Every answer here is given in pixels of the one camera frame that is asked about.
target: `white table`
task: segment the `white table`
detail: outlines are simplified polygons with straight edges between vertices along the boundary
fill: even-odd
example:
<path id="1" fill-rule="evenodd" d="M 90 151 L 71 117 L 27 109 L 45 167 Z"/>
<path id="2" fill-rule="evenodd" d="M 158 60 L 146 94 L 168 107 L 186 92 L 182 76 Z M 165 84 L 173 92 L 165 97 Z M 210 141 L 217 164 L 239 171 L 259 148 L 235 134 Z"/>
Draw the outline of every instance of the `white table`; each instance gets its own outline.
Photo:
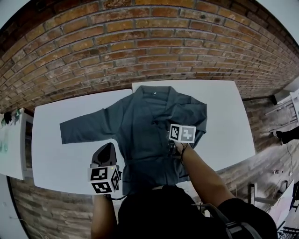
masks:
<path id="1" fill-rule="evenodd" d="M 10 122 L 0 129 L 0 141 L 4 144 L 5 138 L 8 138 L 7 152 L 4 149 L 0 152 L 0 174 L 24 179 L 27 174 L 30 174 L 25 159 L 26 122 L 32 123 L 33 118 L 27 115 L 24 109 L 20 112 L 16 124 Z"/>
<path id="2" fill-rule="evenodd" d="M 62 144 L 59 124 L 81 115 L 107 108 L 132 94 L 131 89 L 81 96 L 36 108 L 32 130 L 32 168 L 38 187 L 77 194 L 96 194 L 88 182 L 87 171 L 93 154 L 103 145 L 115 146 L 117 164 L 123 171 L 124 160 L 115 140 Z M 113 197 L 122 196 L 120 190 Z"/>
<path id="3" fill-rule="evenodd" d="M 140 85 L 172 86 L 177 92 L 207 104 L 206 134 L 200 139 L 195 151 L 215 171 L 255 155 L 247 114 L 233 81 L 140 82 L 133 83 L 133 92 Z"/>

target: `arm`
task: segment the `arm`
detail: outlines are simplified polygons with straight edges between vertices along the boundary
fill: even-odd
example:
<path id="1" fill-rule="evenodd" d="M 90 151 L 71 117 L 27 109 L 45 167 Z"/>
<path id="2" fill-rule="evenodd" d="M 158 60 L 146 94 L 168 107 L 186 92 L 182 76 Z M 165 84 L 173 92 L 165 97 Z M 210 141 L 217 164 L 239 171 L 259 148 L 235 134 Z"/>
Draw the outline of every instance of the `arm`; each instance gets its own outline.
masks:
<path id="1" fill-rule="evenodd" d="M 96 195 L 93 202 L 92 239 L 113 238 L 117 222 L 111 200 L 103 195 Z"/>
<path id="2" fill-rule="evenodd" d="M 176 143 L 178 151 L 182 153 L 183 145 Z M 212 170 L 188 144 L 183 153 L 184 166 L 190 180 L 204 203 L 210 203 L 218 207 L 224 201 L 235 198 L 230 193 L 217 173 Z"/>

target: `black cable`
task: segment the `black cable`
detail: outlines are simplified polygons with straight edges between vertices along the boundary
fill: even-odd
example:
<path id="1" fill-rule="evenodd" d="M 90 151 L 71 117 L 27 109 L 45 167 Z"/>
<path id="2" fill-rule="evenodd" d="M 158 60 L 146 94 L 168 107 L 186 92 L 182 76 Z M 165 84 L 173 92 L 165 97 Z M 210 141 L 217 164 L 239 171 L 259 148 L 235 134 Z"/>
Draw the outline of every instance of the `black cable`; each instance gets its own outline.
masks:
<path id="1" fill-rule="evenodd" d="M 122 197 L 120 197 L 120 198 L 113 198 L 113 197 L 111 197 L 110 199 L 113 200 L 113 201 L 119 201 L 119 200 L 124 199 L 126 196 L 127 196 L 127 195 L 122 196 Z"/>

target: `long-sleeve shirt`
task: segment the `long-sleeve shirt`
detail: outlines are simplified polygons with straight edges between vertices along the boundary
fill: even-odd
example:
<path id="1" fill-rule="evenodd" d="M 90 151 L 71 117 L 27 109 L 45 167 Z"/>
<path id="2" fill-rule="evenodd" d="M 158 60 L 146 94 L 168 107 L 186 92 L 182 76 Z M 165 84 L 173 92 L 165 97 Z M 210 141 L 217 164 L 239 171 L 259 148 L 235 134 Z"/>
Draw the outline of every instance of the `long-sleeve shirt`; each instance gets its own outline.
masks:
<path id="1" fill-rule="evenodd" d="M 123 194 L 189 180 L 170 154 L 170 124 L 196 126 L 194 148 L 206 132 L 206 104 L 172 87 L 140 86 L 112 106 L 60 124 L 62 143 L 115 139 L 125 161 Z"/>

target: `shirt sleeve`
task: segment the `shirt sleeve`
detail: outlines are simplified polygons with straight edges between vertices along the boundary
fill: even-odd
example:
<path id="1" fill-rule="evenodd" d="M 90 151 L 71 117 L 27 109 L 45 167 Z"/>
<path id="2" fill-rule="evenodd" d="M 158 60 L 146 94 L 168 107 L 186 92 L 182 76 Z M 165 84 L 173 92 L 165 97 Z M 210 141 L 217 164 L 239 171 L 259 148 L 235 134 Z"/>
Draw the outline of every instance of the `shirt sleeve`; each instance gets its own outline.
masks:
<path id="1" fill-rule="evenodd" d="M 254 205 L 233 198 L 220 204 L 218 209 L 231 221 L 248 223 L 263 239 L 277 238 L 277 228 L 272 217 Z"/>
<path id="2" fill-rule="evenodd" d="M 119 100 L 106 109 L 61 123 L 62 144 L 93 142 L 113 138 L 122 123 L 125 101 L 124 99 Z"/>

